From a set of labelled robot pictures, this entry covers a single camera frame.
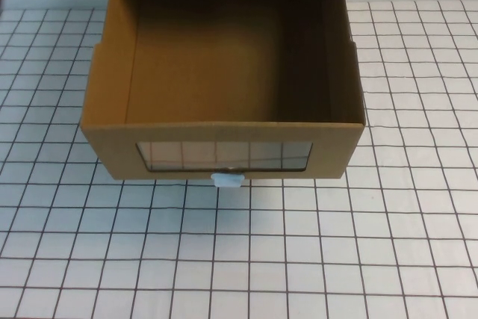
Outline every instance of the brown cardboard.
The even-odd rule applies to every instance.
[[[81,128],[118,179],[209,178],[231,158],[247,178],[337,178],[364,128],[358,73],[345,0],[109,0]]]

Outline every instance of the grid paper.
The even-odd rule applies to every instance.
[[[340,180],[118,182],[78,121],[102,10],[0,16],[0,318],[474,319],[478,1],[349,4]]]

